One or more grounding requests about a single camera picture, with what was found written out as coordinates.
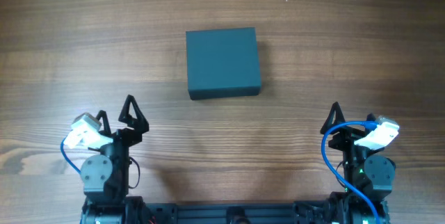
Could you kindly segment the dark green box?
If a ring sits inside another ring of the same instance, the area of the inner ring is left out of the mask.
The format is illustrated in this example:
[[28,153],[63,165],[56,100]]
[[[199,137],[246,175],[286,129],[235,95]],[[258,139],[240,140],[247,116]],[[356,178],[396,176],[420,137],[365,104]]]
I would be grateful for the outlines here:
[[255,96],[261,91],[253,27],[187,31],[186,57],[192,100]]

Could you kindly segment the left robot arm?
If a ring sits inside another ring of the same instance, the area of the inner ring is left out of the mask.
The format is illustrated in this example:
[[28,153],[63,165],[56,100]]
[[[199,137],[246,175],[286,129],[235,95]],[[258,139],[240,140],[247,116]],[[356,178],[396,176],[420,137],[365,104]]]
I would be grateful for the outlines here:
[[140,143],[149,131],[149,123],[132,95],[128,95],[118,121],[127,125],[111,132],[105,111],[97,118],[104,119],[100,132],[111,142],[95,149],[96,155],[86,159],[80,169],[83,193],[81,223],[151,223],[152,213],[140,196],[128,196],[129,167],[136,161],[129,148]]

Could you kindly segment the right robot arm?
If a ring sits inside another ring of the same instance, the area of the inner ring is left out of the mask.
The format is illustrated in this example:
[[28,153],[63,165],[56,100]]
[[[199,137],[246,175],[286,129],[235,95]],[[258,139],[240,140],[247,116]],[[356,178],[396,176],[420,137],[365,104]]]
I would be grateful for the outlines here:
[[343,187],[323,206],[324,223],[388,223],[385,198],[393,191],[396,164],[378,153],[399,134],[400,126],[372,113],[347,121],[335,102],[321,128],[321,156]]

